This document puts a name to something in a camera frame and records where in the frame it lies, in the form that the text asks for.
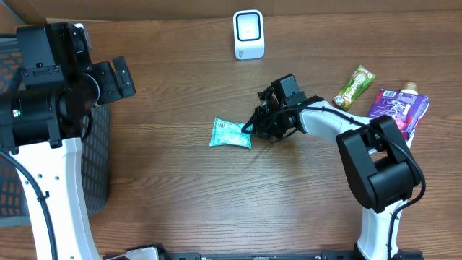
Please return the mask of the mint green tissue pack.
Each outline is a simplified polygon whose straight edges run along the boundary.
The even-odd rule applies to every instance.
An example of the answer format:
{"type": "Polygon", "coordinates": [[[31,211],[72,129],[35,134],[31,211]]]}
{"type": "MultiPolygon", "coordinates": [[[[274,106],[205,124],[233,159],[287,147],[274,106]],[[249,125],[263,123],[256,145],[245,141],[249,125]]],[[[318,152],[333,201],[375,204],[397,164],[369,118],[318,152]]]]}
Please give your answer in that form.
{"type": "Polygon", "coordinates": [[[215,118],[210,147],[233,145],[250,149],[251,136],[242,132],[245,123],[234,123],[215,118]]]}

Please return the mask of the green yellow snack packet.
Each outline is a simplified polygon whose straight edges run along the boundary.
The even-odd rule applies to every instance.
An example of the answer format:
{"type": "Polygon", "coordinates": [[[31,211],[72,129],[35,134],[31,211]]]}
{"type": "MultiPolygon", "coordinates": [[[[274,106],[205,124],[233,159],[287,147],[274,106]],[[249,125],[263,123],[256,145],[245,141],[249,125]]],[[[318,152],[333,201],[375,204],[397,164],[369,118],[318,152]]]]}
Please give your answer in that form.
{"type": "Polygon", "coordinates": [[[375,74],[359,66],[339,94],[334,97],[334,103],[344,111],[349,110],[351,104],[372,84],[374,79],[375,74]]]}

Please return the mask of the purple red liner pack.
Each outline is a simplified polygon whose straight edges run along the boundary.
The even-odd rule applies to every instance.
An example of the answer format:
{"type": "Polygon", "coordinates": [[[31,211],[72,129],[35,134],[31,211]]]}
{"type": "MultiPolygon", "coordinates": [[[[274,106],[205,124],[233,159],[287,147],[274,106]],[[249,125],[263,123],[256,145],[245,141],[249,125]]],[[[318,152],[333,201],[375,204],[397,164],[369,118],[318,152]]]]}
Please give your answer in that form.
{"type": "Polygon", "coordinates": [[[401,135],[410,147],[416,127],[429,108],[429,98],[416,90],[381,89],[367,116],[390,116],[396,122],[401,135]]]}

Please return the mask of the white tube gold cap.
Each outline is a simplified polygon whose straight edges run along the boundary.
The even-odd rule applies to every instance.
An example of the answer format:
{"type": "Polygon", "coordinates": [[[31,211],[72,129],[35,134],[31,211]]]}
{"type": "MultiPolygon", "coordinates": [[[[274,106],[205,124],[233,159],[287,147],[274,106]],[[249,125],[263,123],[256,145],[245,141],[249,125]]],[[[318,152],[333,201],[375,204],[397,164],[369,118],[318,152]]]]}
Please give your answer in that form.
{"type": "Polygon", "coordinates": [[[417,95],[418,94],[417,84],[415,82],[405,82],[400,92],[410,94],[410,95],[417,95]]]}

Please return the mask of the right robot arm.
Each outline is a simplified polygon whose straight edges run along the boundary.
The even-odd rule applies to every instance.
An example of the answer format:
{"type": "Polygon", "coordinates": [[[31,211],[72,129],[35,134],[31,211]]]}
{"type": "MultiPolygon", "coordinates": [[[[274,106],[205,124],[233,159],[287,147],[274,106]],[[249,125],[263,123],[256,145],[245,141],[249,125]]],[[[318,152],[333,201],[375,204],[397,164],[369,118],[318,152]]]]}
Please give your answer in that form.
{"type": "Polygon", "coordinates": [[[401,211],[417,200],[412,191],[424,185],[422,171],[394,120],[353,116],[318,96],[265,98],[243,133],[278,142],[296,131],[335,144],[349,188],[362,206],[362,227],[351,251],[324,251],[322,259],[423,259],[398,249],[401,211]]]}

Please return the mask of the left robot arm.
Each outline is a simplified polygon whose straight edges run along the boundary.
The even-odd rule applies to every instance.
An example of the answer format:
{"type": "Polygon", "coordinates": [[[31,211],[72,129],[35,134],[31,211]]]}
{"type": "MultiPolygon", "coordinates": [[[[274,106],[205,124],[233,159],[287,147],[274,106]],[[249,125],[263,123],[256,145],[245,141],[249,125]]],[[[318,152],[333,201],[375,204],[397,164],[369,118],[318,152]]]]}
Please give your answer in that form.
{"type": "Polygon", "coordinates": [[[1,95],[1,155],[17,170],[39,259],[98,259],[82,184],[82,119],[136,92],[126,60],[93,63],[84,25],[19,27],[22,64],[1,95]]]}

